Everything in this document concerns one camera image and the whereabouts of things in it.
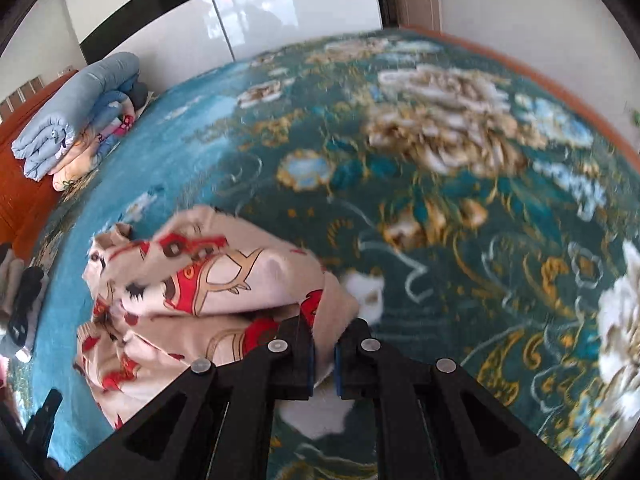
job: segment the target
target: folded blanket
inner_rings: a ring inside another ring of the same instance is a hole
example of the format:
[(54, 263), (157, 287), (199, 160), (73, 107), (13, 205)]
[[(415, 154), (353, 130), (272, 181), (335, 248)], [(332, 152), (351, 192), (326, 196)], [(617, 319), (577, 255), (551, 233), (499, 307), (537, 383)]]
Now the folded blanket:
[(60, 161), (53, 167), (49, 174), (54, 174), (64, 168), (67, 164), (71, 163), (77, 156), (79, 156), (89, 145), (97, 140), (98, 144), (106, 137), (111, 135), (115, 128), (110, 128), (111, 123), (122, 113), (122, 105), (119, 102), (109, 103), (105, 109), (96, 117), (95, 123), (87, 126), (78, 138), (73, 143), (71, 149), (66, 152)]
[(67, 81), (12, 143), (15, 158), (26, 159), (25, 176), (41, 180), (87, 126), (98, 98), (120, 87), (132, 88), (139, 70), (140, 61), (134, 54), (119, 52)]
[(119, 428), (197, 358), (242, 358), (300, 313), (316, 378), (358, 303), (306, 250), (207, 206), (174, 215), (151, 240), (117, 224), (94, 238), (82, 277), (94, 298), (74, 368)]
[(24, 340), (22, 348), (16, 351), (15, 356), (19, 361), (28, 363), (33, 356), (33, 346), (36, 341), (36, 331), (38, 330), (38, 320), (40, 319), (40, 311), (42, 309), (42, 302), (44, 301), (44, 295), (49, 285), (49, 276), (46, 272), (43, 273), (40, 279), (40, 291), (35, 300), (31, 304), (31, 309), (27, 314), (27, 337)]
[(92, 108), (91, 113), (89, 114), (89, 124), (95, 123), (95, 121), (97, 121), (98, 116), (105, 109), (105, 107), (107, 107), (113, 102), (121, 103), (127, 97), (128, 97), (127, 94), (121, 90), (109, 90), (108, 92), (105, 92), (104, 94), (102, 94), (96, 100), (94, 107)]
[(0, 336), (9, 325), (23, 270), (24, 262), (15, 257), (11, 244), (0, 245)]
[[(80, 139), (76, 141), (78, 146), (74, 146), (65, 155), (64, 159), (60, 161), (59, 169), (58, 167), (55, 168), (57, 171), (53, 176), (53, 188), (56, 191), (65, 190), (71, 186), (71, 184), (93, 171), (111, 151), (112, 147), (116, 145), (120, 138), (126, 135), (133, 126), (136, 120), (133, 104), (126, 94), (122, 92), (117, 93), (123, 98), (123, 101), (118, 103), (123, 112), (122, 117), (112, 120), (111, 123), (93, 139), (90, 137), (90, 131), (88, 133), (85, 131), (81, 134), (82, 141), (80, 141)], [(71, 158), (71, 156), (73, 156), (73, 160), (67, 162), (67, 158)]]

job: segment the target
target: red cartoon print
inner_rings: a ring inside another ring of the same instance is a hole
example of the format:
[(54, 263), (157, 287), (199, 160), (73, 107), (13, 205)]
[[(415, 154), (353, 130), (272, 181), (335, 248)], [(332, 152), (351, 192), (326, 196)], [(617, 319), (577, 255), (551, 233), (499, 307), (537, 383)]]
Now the red cartoon print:
[(318, 304), (322, 298), (322, 289), (312, 290), (306, 295), (306, 300), (300, 303), (300, 313), (305, 318), (310, 327), (314, 325), (316, 319), (316, 310), (318, 310)]
[(279, 323), (271, 317), (259, 317), (244, 331), (242, 342), (242, 355), (246, 355), (254, 348), (271, 341), (278, 333)]
[(109, 261), (113, 260), (117, 256), (120, 256), (122, 253), (128, 253), (135, 248), (138, 248), (140, 250), (140, 255), (142, 256), (142, 258), (144, 258), (149, 252), (149, 242), (147, 242), (146, 240), (136, 240), (131, 242), (130, 244), (122, 246), (117, 251), (113, 251), (111, 256), (109, 256)]
[(139, 319), (138, 316), (136, 316), (135, 314), (132, 314), (130, 312), (127, 312), (124, 315), (124, 321), (129, 326), (136, 326), (138, 324), (138, 319)]
[(87, 353), (89, 350), (91, 350), (91, 348), (96, 346), (98, 341), (100, 341), (100, 337), (99, 336), (98, 337), (89, 336), (87, 339), (82, 341), (82, 344), (81, 344), (82, 353), (83, 354)]
[(194, 261), (218, 253), (229, 245), (223, 236), (187, 238), (180, 233), (169, 233), (160, 238), (158, 243), (167, 258), (177, 258), (182, 254), (188, 254)]
[(125, 115), (122, 118), (122, 124), (118, 126), (111, 135), (122, 137), (131, 129), (136, 118), (133, 115)]
[(98, 296), (95, 298), (94, 309), (91, 312), (93, 319), (100, 319), (104, 317), (109, 311), (109, 304), (106, 303), (103, 298)]
[[(239, 294), (240, 290), (251, 290), (246, 279), (261, 252), (262, 249), (256, 249), (248, 256), (244, 256), (240, 251), (229, 250), (225, 253), (210, 254), (202, 260), (194, 261), (190, 266), (164, 280), (164, 305), (167, 308), (197, 316), (210, 292), (229, 291), (232, 294)], [(229, 258), (238, 266), (238, 273), (230, 282), (211, 283), (207, 279), (209, 271), (220, 258)]]
[(105, 390), (119, 390), (123, 382), (134, 381), (140, 365), (126, 354), (120, 357), (120, 370), (109, 372), (102, 378), (102, 387)]

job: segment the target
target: light blue comforter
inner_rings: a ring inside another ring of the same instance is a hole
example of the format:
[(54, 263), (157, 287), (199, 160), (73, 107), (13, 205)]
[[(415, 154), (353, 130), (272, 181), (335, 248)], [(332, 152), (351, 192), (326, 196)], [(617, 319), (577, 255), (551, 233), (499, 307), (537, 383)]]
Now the light blue comforter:
[(82, 69), (34, 115), (12, 143), (14, 157), (25, 159), (24, 176), (39, 181), (71, 148), (92, 119), (105, 92), (124, 91), (135, 82), (140, 60), (119, 52)]

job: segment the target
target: teal floral blanket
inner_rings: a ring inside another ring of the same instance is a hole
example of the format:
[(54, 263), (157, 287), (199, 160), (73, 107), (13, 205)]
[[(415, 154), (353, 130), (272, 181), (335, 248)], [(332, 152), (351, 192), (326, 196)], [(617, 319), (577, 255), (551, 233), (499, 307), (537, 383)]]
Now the teal floral blanket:
[[(639, 196), (602, 132), (449, 41), (384, 30), (230, 64), (160, 96), (50, 218), (34, 358), (12, 369), (22, 415), (63, 393), (66, 468), (110, 434), (71, 368), (90, 239), (207, 203), (312, 250), (377, 338), (455, 359), (594, 478), (640, 412)], [(270, 478), (375, 478), (370, 406), (318, 399), (277, 411)]]

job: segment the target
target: dark cloth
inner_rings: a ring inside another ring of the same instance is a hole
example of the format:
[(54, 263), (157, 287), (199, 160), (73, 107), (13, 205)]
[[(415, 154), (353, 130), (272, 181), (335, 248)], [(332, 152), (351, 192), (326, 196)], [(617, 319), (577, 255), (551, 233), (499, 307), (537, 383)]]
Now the dark cloth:
[(43, 277), (40, 267), (28, 267), (22, 274), (7, 332), (0, 340), (0, 354), (4, 357), (14, 356), (24, 346), (29, 331), (28, 313), (40, 294)]
[(131, 90), (129, 92), (125, 92), (125, 94), (127, 94), (129, 99), (131, 99), (133, 109), (138, 111), (145, 105), (148, 92), (149, 88), (144, 83), (137, 82), (132, 86)]

